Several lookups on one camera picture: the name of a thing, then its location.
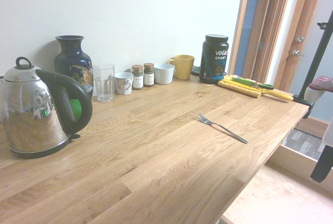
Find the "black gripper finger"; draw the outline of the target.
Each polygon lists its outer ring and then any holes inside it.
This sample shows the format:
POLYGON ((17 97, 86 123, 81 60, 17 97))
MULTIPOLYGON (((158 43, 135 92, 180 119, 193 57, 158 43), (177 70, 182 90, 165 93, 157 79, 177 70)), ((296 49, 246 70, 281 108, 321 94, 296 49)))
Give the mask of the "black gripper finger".
POLYGON ((333 165, 333 148, 326 145, 310 176, 314 181, 321 183, 326 179, 333 165))

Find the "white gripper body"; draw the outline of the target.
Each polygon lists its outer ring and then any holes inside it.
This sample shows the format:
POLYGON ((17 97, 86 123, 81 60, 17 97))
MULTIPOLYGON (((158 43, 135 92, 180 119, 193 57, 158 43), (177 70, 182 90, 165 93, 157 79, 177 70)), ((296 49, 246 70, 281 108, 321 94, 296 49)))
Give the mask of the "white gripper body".
POLYGON ((333 118, 328 124, 328 127, 323 135, 322 141, 325 145, 333 147, 333 118))

